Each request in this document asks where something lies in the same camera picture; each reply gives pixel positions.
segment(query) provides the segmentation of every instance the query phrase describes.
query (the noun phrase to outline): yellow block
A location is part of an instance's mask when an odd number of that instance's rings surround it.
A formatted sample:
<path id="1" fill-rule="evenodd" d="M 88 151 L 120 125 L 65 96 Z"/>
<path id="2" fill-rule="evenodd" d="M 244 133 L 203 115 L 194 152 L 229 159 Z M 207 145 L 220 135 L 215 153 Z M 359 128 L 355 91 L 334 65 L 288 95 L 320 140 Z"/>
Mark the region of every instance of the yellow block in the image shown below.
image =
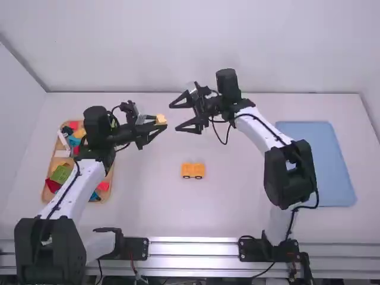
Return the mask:
<path id="1" fill-rule="evenodd" d="M 156 125 L 166 125 L 167 120 L 165 119 L 165 116 L 162 114 L 157 114 L 156 116 Z"/>
<path id="2" fill-rule="evenodd" d="M 76 130 L 72 135 L 75 137 L 75 138 L 82 138 L 84 137 L 86 134 L 86 131 L 84 128 L 81 128 L 81 129 L 78 129 Z"/>

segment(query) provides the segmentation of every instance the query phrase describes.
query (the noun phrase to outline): yellow lego brick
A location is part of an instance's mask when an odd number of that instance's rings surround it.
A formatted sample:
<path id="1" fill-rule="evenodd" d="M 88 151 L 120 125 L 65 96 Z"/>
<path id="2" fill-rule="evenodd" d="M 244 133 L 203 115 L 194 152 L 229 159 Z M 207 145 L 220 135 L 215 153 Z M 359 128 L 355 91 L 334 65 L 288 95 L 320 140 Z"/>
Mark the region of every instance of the yellow lego brick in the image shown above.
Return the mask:
<path id="1" fill-rule="evenodd" d="M 86 134 L 86 131 L 84 128 L 81 128 L 81 129 L 78 129 L 76 130 L 72 135 L 75 137 L 75 138 L 82 138 L 84 137 Z"/>
<path id="2" fill-rule="evenodd" d="M 156 125 L 166 125 L 167 120 L 165 119 L 165 116 L 162 114 L 158 114 L 156 116 Z"/>
<path id="3" fill-rule="evenodd" d="M 205 169 L 203 163 L 182 163 L 180 175 L 185 179 L 202 179 L 205 176 Z"/>

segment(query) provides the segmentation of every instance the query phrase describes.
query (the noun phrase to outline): wooden tray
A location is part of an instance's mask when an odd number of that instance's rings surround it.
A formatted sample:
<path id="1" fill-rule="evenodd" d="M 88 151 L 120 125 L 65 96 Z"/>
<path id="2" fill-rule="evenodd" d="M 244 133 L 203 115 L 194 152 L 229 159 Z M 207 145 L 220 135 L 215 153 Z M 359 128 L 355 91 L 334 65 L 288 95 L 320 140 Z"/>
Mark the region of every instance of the wooden tray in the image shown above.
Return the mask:
<path id="1" fill-rule="evenodd" d="M 64 126 L 68 126 L 70 122 L 72 122 L 72 121 L 66 121 L 66 122 L 64 122 L 61 125 L 61 129 Z M 83 121 L 77 121 L 77 122 L 78 122 L 78 127 L 82 128 L 83 127 Z M 54 154 L 55 154 L 56 150 L 65 150 L 65 149 L 66 148 L 64 147 L 64 145 L 61 143 L 61 141 L 59 140 L 59 138 L 57 136 L 56 143 L 55 143 L 55 148 L 53 150 L 53 154 L 52 154 L 52 158 L 50 160 L 49 170 L 47 171 L 46 178 L 49 178 L 51 176 L 51 174 L 53 173 L 53 171 L 57 168 L 57 166 L 60 165 L 60 164 L 62 164 L 62 163 L 68 163 L 70 165 L 71 169 L 74 168 L 74 160 L 71 157 L 69 157 L 69 158 L 54 157 Z M 97 190 L 94 189 L 96 191 L 96 194 L 102 200 L 100 200 L 100 201 L 91 201 L 91 203 L 105 203 L 108 200 L 108 198 L 110 197 L 111 190 L 112 190 L 113 167 L 114 167 L 114 165 L 112 165 L 112 167 L 111 167 L 108 175 L 103 179 L 103 181 L 109 183 L 108 191 L 101 191 L 101 190 L 98 190 L 98 189 Z M 43 187 L 43 189 L 42 189 L 42 195 L 41 195 L 42 202 L 48 203 L 48 202 L 51 201 L 51 199 L 54 196 L 55 196 L 55 194 L 51 193 L 49 187 L 45 184 L 44 187 Z"/>

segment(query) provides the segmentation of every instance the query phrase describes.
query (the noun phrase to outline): orange toy car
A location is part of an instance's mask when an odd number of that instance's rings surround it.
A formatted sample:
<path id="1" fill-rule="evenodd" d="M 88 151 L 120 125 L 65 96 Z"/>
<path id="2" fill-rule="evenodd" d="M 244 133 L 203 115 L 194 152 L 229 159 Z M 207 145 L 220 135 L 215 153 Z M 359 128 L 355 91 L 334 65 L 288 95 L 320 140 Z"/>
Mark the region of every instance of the orange toy car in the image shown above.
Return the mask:
<path id="1" fill-rule="evenodd" d="M 205 166 L 203 163 L 183 163 L 180 174 L 183 178 L 202 179 L 205 175 Z"/>

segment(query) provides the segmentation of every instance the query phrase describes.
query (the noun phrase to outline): white table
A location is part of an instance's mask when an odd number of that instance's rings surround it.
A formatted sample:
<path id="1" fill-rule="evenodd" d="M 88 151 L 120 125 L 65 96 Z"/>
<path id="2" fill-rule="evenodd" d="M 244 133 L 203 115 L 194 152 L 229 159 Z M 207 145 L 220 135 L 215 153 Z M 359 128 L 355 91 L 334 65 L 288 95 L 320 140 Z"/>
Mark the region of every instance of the white table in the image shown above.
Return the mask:
<path id="1" fill-rule="evenodd" d="M 122 228 L 124 235 L 148 236 L 154 240 L 166 239 L 171 242 L 178 239 L 166 237 L 177 236 L 180 240 L 197 243 L 202 240 L 185 237 L 226 238 L 222 239 L 222 244 L 229 245 L 229 248 L 214 250 L 217 255 L 223 251 L 230 252 L 231 258 L 237 259 L 235 245 L 231 242 L 241 235 L 259 236 L 267 222 L 270 202 L 262 185 L 263 157 L 237 130 L 231 131 L 227 146 L 217 141 L 212 128 L 207 129 L 203 135 L 176 133 L 176 125 L 194 116 L 191 109 L 168 108 L 168 104 L 177 96 L 178 94 L 159 93 L 51 94 L 40 113 L 14 187 L 11 192 L 3 194 L 1 237 L 11 239 L 12 228 L 16 222 L 22 217 L 34 217 L 43 207 L 40 193 L 56 140 L 57 127 L 67 119 L 81 119 L 82 112 L 89 106 L 103 105 L 110 109 L 121 101 L 132 100 L 142 113 L 164 113 L 169 127 L 150 145 L 144 147 L 143 151 L 138 151 L 131 145 L 127 150 L 118 153 L 112 195 L 105 204 L 86 206 L 80 229 L 116 226 Z M 350 208 L 301 211 L 294 227 L 294 238 L 302 242 L 308 251 L 314 250 L 315 255 L 324 251 L 325 247 L 318 246 L 319 244 L 339 243 L 337 246 L 345 247 L 331 249 L 322 256 L 368 258 L 367 264 L 363 260 L 355 259 L 350 260 L 347 265 L 347 260 L 344 260 L 346 265 L 339 263 L 342 268 L 334 268 L 334 274 L 338 274 L 334 277 L 340 276 L 339 270 L 356 278 L 362 276 L 363 272 L 369 272 L 366 275 L 368 278 L 380 277 L 380 261 L 373 259 L 380 258 L 380 247 L 377 245 L 380 242 L 380 223 L 377 222 L 380 215 L 380 145 L 359 95 L 244 96 L 254 101 L 261 113 L 272 123 L 329 121 L 332 124 L 356 191 L 357 203 Z M 121 113 L 116 115 L 124 122 Z M 224 124 L 218 125 L 218 130 L 223 135 L 226 128 Z M 203 180 L 184 180 L 180 177 L 181 163 L 188 161 L 205 163 L 207 174 Z M 213 250 L 211 244 L 220 246 L 220 241 L 221 239 L 208 239 L 211 243 L 206 247 L 207 250 L 204 248 L 201 252 L 205 256 L 215 255 L 215 252 L 209 252 Z M 189 253 L 196 251 L 183 246 L 180 248 L 177 248 L 177 254 L 184 254 L 182 250 Z M 159 243 L 152 245 L 151 250 L 156 255 L 173 254 Z M 154 257 L 144 266 L 159 268 L 157 264 L 149 265 L 149 262 L 154 262 Z M 237 267 L 241 266 L 235 260 L 233 262 Z M 313 259 L 313 256 L 312 262 L 312 268 L 320 268 L 319 273 L 323 277 L 332 276 L 330 271 L 330 275 L 327 273 L 328 267 L 337 263 L 335 260 L 328 265 L 323 260 Z M 202 261 L 198 262 L 198 266 L 210 267 Z M 259 271 L 266 264 L 257 265 L 258 267 L 252 264 L 244 266 L 248 266 L 244 274 L 250 276 L 253 275 L 253 268 Z M 273 271 L 273 274 L 283 275 L 281 265 L 278 266 L 278 271 Z M 355 273 L 352 272 L 354 269 L 358 270 L 357 276 L 352 275 Z"/>

